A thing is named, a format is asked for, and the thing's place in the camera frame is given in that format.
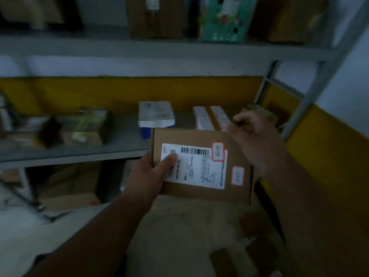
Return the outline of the white woven sack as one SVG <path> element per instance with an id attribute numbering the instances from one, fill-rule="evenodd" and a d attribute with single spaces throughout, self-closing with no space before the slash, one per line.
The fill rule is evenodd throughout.
<path id="1" fill-rule="evenodd" d="M 127 252 L 126 277 L 282 277 L 288 260 L 272 228 L 268 238 L 277 250 L 270 274 L 262 274 L 247 248 L 259 249 L 259 236 L 247 236 L 239 221 L 257 214 L 270 221 L 255 198 L 233 205 L 159 196 L 144 216 Z"/>

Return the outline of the brown and white flat parcel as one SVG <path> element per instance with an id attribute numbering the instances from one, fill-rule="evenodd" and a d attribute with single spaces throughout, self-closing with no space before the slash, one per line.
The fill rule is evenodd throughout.
<path id="1" fill-rule="evenodd" d="M 221 106 L 210 106 L 210 110 L 217 122 L 218 130 L 225 131 L 227 124 L 231 122 L 226 112 Z"/>

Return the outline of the person's right forearm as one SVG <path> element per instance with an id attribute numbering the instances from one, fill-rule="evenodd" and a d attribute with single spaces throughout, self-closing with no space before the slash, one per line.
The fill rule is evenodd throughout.
<path id="1" fill-rule="evenodd" d="M 304 277 L 369 277 L 369 238 L 289 154 L 260 154 L 291 256 Z"/>

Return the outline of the person's left hand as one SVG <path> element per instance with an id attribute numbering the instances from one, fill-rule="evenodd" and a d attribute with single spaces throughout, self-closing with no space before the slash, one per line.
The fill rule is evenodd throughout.
<path id="1" fill-rule="evenodd" d="M 136 162 L 122 194 L 135 204 L 150 209 L 166 176 L 157 173 L 157 165 L 152 166 L 150 153 L 146 153 Z"/>

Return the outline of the white and blue box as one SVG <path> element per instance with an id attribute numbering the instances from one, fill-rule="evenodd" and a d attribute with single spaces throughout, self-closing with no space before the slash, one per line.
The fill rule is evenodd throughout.
<path id="1" fill-rule="evenodd" d="M 168 101 L 139 102 L 138 126 L 141 137 L 150 139 L 153 128 L 174 128 L 176 118 Z"/>

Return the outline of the grey metal shelving rack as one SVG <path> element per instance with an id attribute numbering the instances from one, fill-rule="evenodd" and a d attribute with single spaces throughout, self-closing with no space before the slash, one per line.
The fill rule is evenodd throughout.
<path id="1" fill-rule="evenodd" d="M 91 23 L 81 32 L 0 27 L 0 90 L 24 116 L 105 107 L 137 117 L 141 101 L 169 101 L 175 112 L 222 106 L 233 114 L 261 102 L 286 125 L 282 136 L 292 154 L 369 229 L 369 133 L 328 106 L 341 110 L 339 102 L 355 98 L 356 90 L 333 87 L 369 32 L 369 0 L 346 0 L 357 8 L 339 36 L 340 0 L 329 1 L 316 34 L 300 46 L 251 38 L 235 44 L 132 39 L 128 28 Z"/>

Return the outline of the tall brown cardboard box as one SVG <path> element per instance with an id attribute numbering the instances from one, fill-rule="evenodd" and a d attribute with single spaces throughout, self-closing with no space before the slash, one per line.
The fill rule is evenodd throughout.
<path id="1" fill-rule="evenodd" d="M 184 0 L 125 0 L 130 37 L 182 39 Z"/>

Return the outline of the brown labelled cardboard parcel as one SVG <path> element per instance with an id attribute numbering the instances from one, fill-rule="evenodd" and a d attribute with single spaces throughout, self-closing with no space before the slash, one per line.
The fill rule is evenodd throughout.
<path id="1" fill-rule="evenodd" d="M 160 195 L 251 204 L 251 165 L 226 132 L 153 128 L 152 165 L 170 154 L 178 159 L 167 173 Z"/>

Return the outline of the teal printed carton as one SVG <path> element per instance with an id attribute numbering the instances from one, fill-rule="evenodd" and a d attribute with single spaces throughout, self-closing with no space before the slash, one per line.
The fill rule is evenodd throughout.
<path id="1" fill-rule="evenodd" d="M 242 43 L 258 0 L 200 0 L 199 41 Z"/>

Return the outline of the person's right hand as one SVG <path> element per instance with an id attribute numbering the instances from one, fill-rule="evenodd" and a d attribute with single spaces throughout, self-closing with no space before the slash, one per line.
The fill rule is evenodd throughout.
<path id="1" fill-rule="evenodd" d="M 230 137 L 237 142 L 247 160 L 264 177 L 277 169 L 288 155 L 279 132 L 263 114 L 261 114 L 261 135 L 230 135 Z"/>

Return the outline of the dark wrapped parcel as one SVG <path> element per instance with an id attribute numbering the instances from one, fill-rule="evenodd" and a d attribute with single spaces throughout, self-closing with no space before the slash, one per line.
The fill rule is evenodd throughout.
<path id="1" fill-rule="evenodd" d="M 61 128 L 54 116 L 26 117 L 17 126 L 0 117 L 0 152 L 48 149 L 58 141 Z"/>

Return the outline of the green taped cardboard box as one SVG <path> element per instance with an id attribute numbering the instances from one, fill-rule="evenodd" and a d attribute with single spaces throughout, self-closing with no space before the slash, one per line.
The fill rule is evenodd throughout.
<path id="1" fill-rule="evenodd" d="M 80 108 L 74 115 L 59 116 L 58 121 L 67 147 L 101 147 L 113 126 L 112 113 L 103 107 Z"/>

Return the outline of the large brown cardboard box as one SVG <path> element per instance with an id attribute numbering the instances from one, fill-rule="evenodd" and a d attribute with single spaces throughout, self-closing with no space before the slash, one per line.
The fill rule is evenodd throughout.
<path id="1" fill-rule="evenodd" d="M 258 0 L 248 35 L 270 43 L 306 44 L 329 4 L 330 0 Z"/>

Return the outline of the person's left forearm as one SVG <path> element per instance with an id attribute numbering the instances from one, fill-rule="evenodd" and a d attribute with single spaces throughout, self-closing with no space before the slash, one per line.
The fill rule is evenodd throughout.
<path id="1" fill-rule="evenodd" d="M 115 277 L 154 199 L 126 190 L 24 277 Z"/>

